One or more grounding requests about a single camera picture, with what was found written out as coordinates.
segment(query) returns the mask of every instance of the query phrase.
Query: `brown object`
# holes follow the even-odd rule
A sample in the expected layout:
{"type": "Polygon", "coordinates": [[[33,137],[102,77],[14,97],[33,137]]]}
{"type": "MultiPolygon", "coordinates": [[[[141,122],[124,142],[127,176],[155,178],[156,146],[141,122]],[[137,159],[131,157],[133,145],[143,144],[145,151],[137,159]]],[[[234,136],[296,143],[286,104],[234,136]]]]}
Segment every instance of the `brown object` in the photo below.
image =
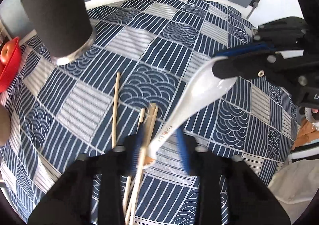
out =
{"type": "Polygon", "coordinates": [[[10,117],[7,110],[0,104],[0,146],[7,143],[11,132],[10,117]]]}
{"type": "Polygon", "coordinates": [[[301,122],[301,127],[298,132],[297,139],[292,147],[292,150],[317,138],[319,138],[319,131],[317,131],[316,128],[307,119],[304,119],[301,122]]]}
{"type": "Polygon", "coordinates": [[[146,156],[145,157],[145,161],[144,161],[144,165],[150,165],[151,163],[153,163],[155,161],[155,159],[149,157],[149,156],[146,156]]]}

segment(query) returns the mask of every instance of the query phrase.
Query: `red plate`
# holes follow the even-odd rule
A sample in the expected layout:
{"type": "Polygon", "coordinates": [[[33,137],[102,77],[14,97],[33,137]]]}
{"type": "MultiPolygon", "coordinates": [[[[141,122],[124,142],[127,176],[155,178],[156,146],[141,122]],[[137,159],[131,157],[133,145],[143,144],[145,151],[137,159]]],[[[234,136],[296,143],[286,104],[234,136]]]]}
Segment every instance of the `red plate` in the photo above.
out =
{"type": "Polygon", "coordinates": [[[16,42],[14,51],[9,59],[9,62],[5,65],[4,70],[0,75],[0,93],[9,87],[20,66],[21,49],[19,47],[19,38],[15,37],[13,40],[16,42]]]}

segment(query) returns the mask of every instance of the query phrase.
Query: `white plastic spoon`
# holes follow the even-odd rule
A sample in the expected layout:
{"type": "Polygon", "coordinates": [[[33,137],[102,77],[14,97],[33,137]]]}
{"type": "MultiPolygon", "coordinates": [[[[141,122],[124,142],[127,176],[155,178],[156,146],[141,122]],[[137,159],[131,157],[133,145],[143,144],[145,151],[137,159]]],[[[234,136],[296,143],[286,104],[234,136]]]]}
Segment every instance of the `white plastic spoon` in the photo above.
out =
{"type": "Polygon", "coordinates": [[[205,106],[221,98],[234,85],[237,80],[236,77],[219,79],[214,76],[212,71],[212,66],[216,61],[226,58],[226,56],[212,58],[201,66],[190,79],[167,122],[149,144],[148,157],[145,160],[144,168],[154,164],[157,150],[184,121],[205,106]]]}

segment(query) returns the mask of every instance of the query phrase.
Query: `patterned tablecloth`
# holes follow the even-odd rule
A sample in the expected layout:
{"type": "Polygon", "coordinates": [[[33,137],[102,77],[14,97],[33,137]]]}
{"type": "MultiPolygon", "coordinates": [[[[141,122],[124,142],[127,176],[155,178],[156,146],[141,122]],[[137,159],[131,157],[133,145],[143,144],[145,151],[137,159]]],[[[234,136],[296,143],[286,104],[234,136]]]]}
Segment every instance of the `patterned tablecloth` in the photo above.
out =
{"type": "MultiPolygon", "coordinates": [[[[160,108],[156,133],[194,72],[224,48],[250,42],[252,25],[234,8],[204,0],[130,0],[88,11],[97,39],[78,60],[53,65],[38,36],[23,46],[20,70],[0,102],[12,133],[0,148],[1,173],[26,221],[41,197],[79,153],[111,148],[115,76],[121,75],[117,137],[136,131],[139,108],[160,108]]],[[[240,154],[268,184],[287,157],[297,130],[289,94],[264,78],[238,78],[221,99],[183,128],[217,155],[240,154]]],[[[124,190],[125,178],[122,178],[124,190]]],[[[199,179],[182,169],[172,136],[145,171],[135,221],[193,224],[199,179]]],[[[92,196],[97,222],[99,178],[92,196]]],[[[221,177],[223,223],[227,187],[221,177]]]]}

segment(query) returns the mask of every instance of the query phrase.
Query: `white wall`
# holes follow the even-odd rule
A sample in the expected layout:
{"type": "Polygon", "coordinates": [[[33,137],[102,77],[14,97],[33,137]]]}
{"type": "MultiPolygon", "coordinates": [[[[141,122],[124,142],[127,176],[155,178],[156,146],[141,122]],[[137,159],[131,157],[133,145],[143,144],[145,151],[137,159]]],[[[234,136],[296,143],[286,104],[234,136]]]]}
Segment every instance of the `white wall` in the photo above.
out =
{"type": "Polygon", "coordinates": [[[254,26],[258,26],[289,16],[303,18],[298,0],[260,0],[249,21],[254,26]]]}

